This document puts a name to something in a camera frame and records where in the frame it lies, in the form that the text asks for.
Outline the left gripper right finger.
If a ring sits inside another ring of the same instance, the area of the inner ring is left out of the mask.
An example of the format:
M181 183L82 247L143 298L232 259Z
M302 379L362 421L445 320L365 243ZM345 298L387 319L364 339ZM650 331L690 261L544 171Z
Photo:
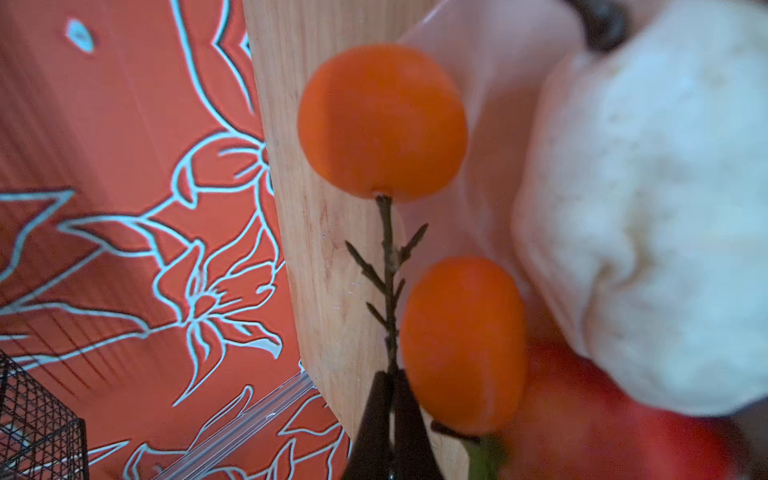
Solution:
M394 377L393 406L395 479L443 480L419 403L403 370Z

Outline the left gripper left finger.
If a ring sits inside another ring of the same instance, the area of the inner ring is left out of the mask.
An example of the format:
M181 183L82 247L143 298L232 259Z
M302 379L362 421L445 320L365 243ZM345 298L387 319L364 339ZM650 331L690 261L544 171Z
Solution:
M390 478L390 412L393 391L392 377L387 372L377 372L342 479Z

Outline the orange tangerine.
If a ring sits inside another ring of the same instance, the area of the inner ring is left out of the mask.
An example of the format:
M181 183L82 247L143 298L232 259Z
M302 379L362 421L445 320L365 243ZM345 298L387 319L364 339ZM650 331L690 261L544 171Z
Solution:
M375 202L384 272L354 245L346 248L384 298L384 310L366 307L386 331L389 369L404 367L420 405L445 427L467 436L501 430L516 414L527 369L525 313L514 279L487 258L446 257L419 277L398 313L405 281L397 275L428 227L398 247L392 198L378 195Z
M461 92L420 50L386 43L324 62L302 93L299 144L309 166L359 198L427 197L458 174L469 141Z

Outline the red apple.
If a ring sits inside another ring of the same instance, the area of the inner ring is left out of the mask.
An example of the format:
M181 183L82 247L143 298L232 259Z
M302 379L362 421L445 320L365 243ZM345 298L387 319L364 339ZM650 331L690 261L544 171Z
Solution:
M465 447L471 479L743 479L743 445L726 420L640 404L557 344L529 350L513 421Z

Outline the beige garlic-like fruit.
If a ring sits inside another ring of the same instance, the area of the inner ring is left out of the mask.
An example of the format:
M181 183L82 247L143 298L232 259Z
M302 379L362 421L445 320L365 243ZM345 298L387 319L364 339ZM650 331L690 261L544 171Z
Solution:
M767 395L767 5L666 1L548 76L511 231L570 347L633 399Z

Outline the pink scalloped fruit bowl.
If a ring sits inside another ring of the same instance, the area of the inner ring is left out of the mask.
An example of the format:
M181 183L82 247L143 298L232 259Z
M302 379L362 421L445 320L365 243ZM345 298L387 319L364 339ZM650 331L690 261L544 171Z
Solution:
M488 258L520 287L535 338L565 340L512 235L537 104L549 74L585 51L577 13L563 1L441 1L401 39L457 81L469 143L457 177L439 193L398 207L405 232L429 226L404 267L405 290L438 261Z

